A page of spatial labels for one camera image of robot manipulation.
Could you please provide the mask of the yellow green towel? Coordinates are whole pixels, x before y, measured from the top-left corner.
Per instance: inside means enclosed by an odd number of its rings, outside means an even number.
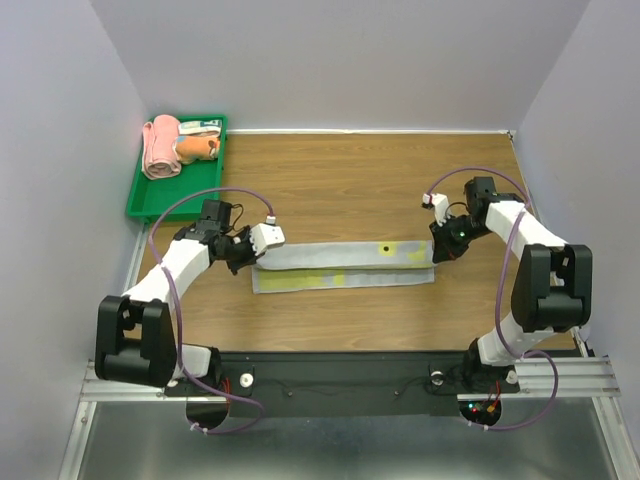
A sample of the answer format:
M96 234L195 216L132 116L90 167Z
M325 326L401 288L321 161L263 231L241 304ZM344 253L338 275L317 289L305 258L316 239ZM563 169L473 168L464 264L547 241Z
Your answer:
M435 281L425 240L287 244L252 268L255 294L396 287Z

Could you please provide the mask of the orange polka dot towel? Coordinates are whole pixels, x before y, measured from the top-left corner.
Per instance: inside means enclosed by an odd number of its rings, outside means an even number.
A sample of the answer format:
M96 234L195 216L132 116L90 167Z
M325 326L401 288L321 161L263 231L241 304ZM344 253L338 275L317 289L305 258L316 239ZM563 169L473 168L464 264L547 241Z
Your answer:
M218 136L181 135L173 143L177 160L183 165L196 161L213 161L220 151L221 141Z

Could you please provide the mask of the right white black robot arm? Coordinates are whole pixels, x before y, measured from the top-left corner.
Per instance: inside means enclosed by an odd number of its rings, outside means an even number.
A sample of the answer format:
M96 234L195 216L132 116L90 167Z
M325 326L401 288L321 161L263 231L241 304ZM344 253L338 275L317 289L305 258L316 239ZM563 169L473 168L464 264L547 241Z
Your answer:
M495 316L493 330L472 341L460 366L462 384L482 390L541 341L589 321L593 254L549 231L529 212L521 191L499 192L490 176L469 180L464 196L462 215L451 213L447 196L433 189L423 196L423 207L434 214L433 262L454 261L489 234L518 261L509 313Z

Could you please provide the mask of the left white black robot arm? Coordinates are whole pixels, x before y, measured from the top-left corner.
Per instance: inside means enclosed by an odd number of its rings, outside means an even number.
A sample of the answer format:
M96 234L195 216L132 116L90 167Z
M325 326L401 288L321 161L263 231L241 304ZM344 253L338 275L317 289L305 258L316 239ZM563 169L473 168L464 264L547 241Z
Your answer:
M212 363L213 351L176 344L172 316L191 284L216 261L232 273L253 265L282 232L270 216L266 223L235 231L234 205L206 200L199 218L178 230L159 263L119 296L105 297L97 315L94 368L98 378L165 387L185 376L199 393L215 392L223 371Z

